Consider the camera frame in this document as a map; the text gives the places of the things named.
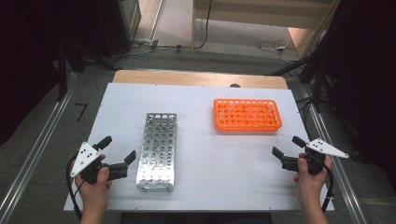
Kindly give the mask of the peach coloured panel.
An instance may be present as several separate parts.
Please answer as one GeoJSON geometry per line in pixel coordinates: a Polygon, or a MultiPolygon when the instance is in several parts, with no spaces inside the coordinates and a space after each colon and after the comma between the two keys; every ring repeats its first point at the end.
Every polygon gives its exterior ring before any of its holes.
{"type": "Polygon", "coordinates": [[[310,46],[312,44],[312,38],[314,37],[314,30],[302,29],[302,28],[288,28],[290,33],[291,41],[296,48],[297,54],[300,58],[305,57],[308,54],[310,46]]]}

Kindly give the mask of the metal test tube rack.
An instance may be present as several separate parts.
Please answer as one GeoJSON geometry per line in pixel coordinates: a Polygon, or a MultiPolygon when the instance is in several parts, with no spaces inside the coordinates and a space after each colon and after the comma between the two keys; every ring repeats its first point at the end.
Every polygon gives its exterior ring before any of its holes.
{"type": "Polygon", "coordinates": [[[170,192],[175,186],[177,115],[147,113],[136,187],[145,192],[170,192]]]}

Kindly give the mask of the beige wooden furniture frame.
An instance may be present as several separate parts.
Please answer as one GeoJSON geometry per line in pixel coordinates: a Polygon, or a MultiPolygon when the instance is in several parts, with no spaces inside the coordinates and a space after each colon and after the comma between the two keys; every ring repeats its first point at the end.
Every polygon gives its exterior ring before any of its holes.
{"type": "Polygon", "coordinates": [[[340,0],[192,0],[192,22],[209,16],[232,21],[314,30],[317,37],[340,0]]]}

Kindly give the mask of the dark cabinet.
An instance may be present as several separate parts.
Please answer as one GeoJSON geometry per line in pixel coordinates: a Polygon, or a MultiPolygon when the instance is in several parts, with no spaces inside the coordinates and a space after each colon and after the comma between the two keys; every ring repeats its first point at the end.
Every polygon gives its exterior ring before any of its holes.
{"type": "Polygon", "coordinates": [[[141,21],[138,0],[96,0],[110,56],[130,50],[141,21]]]}

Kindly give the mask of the white table cover board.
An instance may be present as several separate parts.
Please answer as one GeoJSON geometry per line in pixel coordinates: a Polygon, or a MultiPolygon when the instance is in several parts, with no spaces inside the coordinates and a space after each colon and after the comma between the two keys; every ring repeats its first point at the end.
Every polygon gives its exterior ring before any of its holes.
{"type": "Polygon", "coordinates": [[[307,137],[289,90],[110,83],[89,137],[111,136],[106,162],[122,161],[142,146],[146,115],[177,116],[175,188],[143,192],[135,185],[137,166],[113,182],[108,209],[117,211],[284,211],[296,210],[293,174],[282,169],[273,147],[295,157],[294,136],[307,137]],[[272,99],[282,120],[275,133],[220,133],[214,126],[217,98],[272,99]]]}

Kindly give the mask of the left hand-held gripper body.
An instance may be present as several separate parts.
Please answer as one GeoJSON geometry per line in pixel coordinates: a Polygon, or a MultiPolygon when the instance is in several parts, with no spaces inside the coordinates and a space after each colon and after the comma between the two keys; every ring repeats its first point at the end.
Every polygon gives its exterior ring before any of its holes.
{"type": "Polygon", "coordinates": [[[125,162],[116,164],[102,163],[101,153],[95,150],[87,142],[81,144],[75,159],[74,166],[70,171],[70,176],[75,177],[81,175],[82,179],[90,184],[97,181],[97,175],[101,168],[107,167],[109,169],[108,180],[121,179],[127,176],[129,164],[125,162]]]}

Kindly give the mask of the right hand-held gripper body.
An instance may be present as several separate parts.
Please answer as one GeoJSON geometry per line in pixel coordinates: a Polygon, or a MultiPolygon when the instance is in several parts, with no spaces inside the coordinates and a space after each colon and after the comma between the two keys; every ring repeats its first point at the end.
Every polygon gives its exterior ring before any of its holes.
{"type": "MultiPolygon", "coordinates": [[[[304,158],[307,160],[308,172],[311,175],[316,175],[324,168],[324,161],[327,155],[348,159],[349,155],[340,149],[328,144],[327,142],[317,138],[311,142],[306,142],[304,147],[304,158]]],[[[282,168],[298,172],[298,159],[283,156],[281,160],[282,168]]]]}

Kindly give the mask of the orange test tube rack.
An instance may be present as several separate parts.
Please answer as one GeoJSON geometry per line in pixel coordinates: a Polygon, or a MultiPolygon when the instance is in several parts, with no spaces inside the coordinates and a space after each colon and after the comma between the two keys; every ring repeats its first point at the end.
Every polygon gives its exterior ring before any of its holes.
{"type": "Polygon", "coordinates": [[[277,132],[282,119],[274,100],[269,99],[215,99],[213,102],[214,123],[217,131],[223,132],[277,132]],[[230,102],[235,103],[234,113],[230,113],[230,102]],[[275,114],[268,116],[268,105],[273,105],[275,114]],[[251,107],[252,119],[247,118],[247,106],[251,107]],[[225,108],[225,120],[219,119],[219,110],[225,108]],[[262,120],[256,120],[257,108],[262,110],[262,120]]]}

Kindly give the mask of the black tripod stand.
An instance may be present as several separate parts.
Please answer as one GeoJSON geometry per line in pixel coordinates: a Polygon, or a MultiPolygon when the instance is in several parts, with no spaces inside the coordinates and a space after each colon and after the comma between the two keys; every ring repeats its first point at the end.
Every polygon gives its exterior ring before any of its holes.
{"type": "Polygon", "coordinates": [[[272,76],[282,76],[296,68],[302,67],[303,70],[298,76],[299,81],[302,84],[307,84],[309,81],[314,80],[313,93],[308,98],[307,102],[311,104],[317,113],[321,113],[320,105],[328,103],[321,97],[322,84],[325,79],[324,74],[324,63],[322,61],[322,50],[315,49],[312,53],[302,59],[294,62],[284,60],[278,53],[278,49],[270,49],[271,52],[281,61],[283,61],[286,66],[280,70],[272,73],[272,76]]]}

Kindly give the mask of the metal floor rail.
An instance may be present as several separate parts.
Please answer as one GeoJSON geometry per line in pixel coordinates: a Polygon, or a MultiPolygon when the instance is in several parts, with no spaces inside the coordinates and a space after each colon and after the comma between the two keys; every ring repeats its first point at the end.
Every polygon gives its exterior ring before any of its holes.
{"type": "MultiPolygon", "coordinates": [[[[339,148],[342,151],[346,151],[346,147],[340,147],[335,144],[334,138],[331,135],[329,125],[323,118],[323,111],[320,113],[309,103],[301,113],[305,131],[310,139],[314,139],[316,136],[328,144],[339,148]]],[[[346,205],[346,209],[350,215],[353,224],[367,224],[367,219],[364,212],[361,209],[359,199],[353,189],[350,179],[347,175],[347,169],[343,164],[343,159],[333,157],[332,175],[334,181],[341,192],[343,201],[346,205]]]]}
{"type": "Polygon", "coordinates": [[[5,196],[0,200],[0,224],[7,224],[12,212],[15,209],[20,197],[22,196],[29,179],[31,178],[45,148],[54,132],[60,117],[62,116],[69,99],[75,89],[79,79],[79,73],[72,72],[68,77],[66,84],[69,89],[66,91],[61,100],[57,101],[51,108],[45,124],[39,130],[33,145],[26,150],[26,158],[23,160],[18,173],[10,182],[5,196]]]}

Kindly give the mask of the person's left hand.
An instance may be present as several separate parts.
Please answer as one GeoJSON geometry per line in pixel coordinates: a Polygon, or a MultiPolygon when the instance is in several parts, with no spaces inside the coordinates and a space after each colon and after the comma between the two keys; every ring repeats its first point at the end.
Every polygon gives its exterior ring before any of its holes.
{"type": "Polygon", "coordinates": [[[83,203],[83,211],[106,211],[108,189],[112,182],[108,180],[109,169],[103,167],[99,170],[97,181],[94,184],[83,183],[81,175],[75,176],[75,183],[79,187],[79,195],[83,203]]]}

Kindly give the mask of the person's right hand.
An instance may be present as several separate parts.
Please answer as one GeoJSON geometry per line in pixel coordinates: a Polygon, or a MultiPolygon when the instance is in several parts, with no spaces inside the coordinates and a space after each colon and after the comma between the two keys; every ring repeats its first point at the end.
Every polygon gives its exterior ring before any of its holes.
{"type": "Polygon", "coordinates": [[[298,186],[297,200],[301,207],[320,206],[319,196],[328,176],[327,168],[332,167],[332,159],[326,156],[324,161],[326,167],[318,174],[311,175],[308,172],[307,160],[304,156],[304,153],[298,155],[299,171],[293,177],[293,181],[298,186]]]}

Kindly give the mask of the dark curtain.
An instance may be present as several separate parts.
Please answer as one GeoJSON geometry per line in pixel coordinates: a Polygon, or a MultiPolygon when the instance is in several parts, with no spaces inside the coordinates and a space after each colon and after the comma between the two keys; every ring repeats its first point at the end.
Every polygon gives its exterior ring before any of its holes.
{"type": "Polygon", "coordinates": [[[396,0],[341,0],[334,21],[328,97],[354,128],[355,148],[396,190],[396,0]]]}
{"type": "Polygon", "coordinates": [[[0,0],[0,145],[58,84],[57,40],[72,41],[88,0],[0,0]]]}

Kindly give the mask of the black metal stand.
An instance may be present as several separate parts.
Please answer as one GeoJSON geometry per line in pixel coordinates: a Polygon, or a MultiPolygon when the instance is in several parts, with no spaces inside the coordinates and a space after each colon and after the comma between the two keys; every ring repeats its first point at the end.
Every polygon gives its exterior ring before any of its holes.
{"type": "Polygon", "coordinates": [[[112,63],[109,63],[102,57],[96,55],[91,50],[80,45],[79,43],[67,40],[57,40],[56,41],[57,50],[57,64],[58,64],[58,86],[59,95],[58,101],[61,101],[67,93],[67,78],[66,78],[66,63],[69,63],[72,70],[75,72],[83,72],[85,70],[86,64],[82,60],[82,56],[86,55],[93,59],[95,62],[101,64],[103,67],[118,71],[112,63]]]}

